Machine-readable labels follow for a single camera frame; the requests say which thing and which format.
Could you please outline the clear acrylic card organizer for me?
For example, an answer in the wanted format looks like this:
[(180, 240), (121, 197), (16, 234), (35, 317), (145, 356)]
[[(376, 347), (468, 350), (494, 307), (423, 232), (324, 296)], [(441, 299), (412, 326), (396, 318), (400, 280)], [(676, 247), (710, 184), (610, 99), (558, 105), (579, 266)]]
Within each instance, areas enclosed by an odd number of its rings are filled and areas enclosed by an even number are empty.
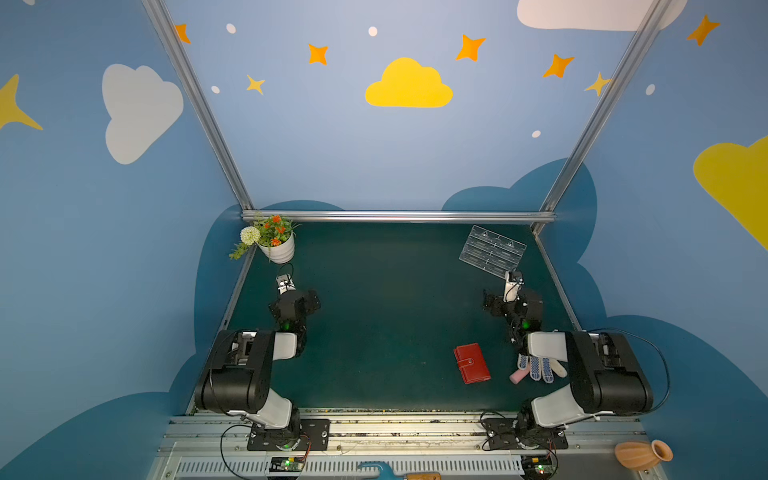
[(478, 225), (473, 225), (459, 260), (486, 273), (505, 279), (515, 271), (527, 246)]

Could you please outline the red card holder wallet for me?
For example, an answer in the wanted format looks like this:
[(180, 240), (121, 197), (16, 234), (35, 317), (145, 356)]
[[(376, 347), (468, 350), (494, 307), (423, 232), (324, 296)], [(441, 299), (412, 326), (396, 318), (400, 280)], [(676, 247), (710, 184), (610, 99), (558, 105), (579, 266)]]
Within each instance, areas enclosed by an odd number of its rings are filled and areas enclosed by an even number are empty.
[(491, 379), (490, 371), (478, 343), (457, 346), (453, 352), (462, 381), (466, 385)]

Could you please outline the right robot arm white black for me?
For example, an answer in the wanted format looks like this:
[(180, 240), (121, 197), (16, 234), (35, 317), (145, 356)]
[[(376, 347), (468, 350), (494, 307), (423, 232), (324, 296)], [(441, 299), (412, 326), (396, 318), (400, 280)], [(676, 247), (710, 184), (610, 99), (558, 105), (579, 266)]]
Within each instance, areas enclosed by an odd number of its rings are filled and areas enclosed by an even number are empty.
[(654, 410), (652, 387), (627, 339), (618, 331), (543, 331), (543, 301), (531, 289), (509, 287), (483, 293), (483, 308), (502, 317), (517, 349), (516, 376), (567, 385), (523, 403), (516, 428), (524, 433), (556, 430), (600, 415), (634, 416)]

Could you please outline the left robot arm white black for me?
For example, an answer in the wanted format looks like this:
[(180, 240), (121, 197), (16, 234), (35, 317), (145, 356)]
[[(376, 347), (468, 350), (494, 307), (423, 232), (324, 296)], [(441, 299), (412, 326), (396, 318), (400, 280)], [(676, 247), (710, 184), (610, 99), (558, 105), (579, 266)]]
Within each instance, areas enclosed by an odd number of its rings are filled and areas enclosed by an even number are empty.
[(195, 387), (195, 407), (242, 416), (268, 433), (296, 436), (298, 410), (272, 389), (272, 369), (277, 361), (301, 356), (307, 317), (320, 306), (316, 291), (288, 289), (269, 305), (275, 328), (219, 332)]

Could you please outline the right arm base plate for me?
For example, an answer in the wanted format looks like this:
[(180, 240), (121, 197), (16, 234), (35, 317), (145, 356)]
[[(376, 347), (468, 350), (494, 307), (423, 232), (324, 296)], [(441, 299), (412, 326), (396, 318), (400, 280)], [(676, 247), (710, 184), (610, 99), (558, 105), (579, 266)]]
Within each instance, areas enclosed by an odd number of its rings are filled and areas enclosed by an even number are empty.
[(483, 450), (565, 450), (569, 447), (564, 430), (544, 428), (509, 418), (484, 418), (480, 425), (486, 432)]

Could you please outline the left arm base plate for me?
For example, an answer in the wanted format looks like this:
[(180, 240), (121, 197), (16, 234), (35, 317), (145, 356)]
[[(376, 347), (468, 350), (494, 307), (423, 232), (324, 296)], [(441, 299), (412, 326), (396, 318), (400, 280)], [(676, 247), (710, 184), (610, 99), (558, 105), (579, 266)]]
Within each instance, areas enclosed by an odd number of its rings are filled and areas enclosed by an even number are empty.
[(330, 439), (331, 422), (325, 418), (291, 420), (283, 429), (267, 429), (253, 424), (248, 435), (248, 451), (310, 450), (326, 451)]

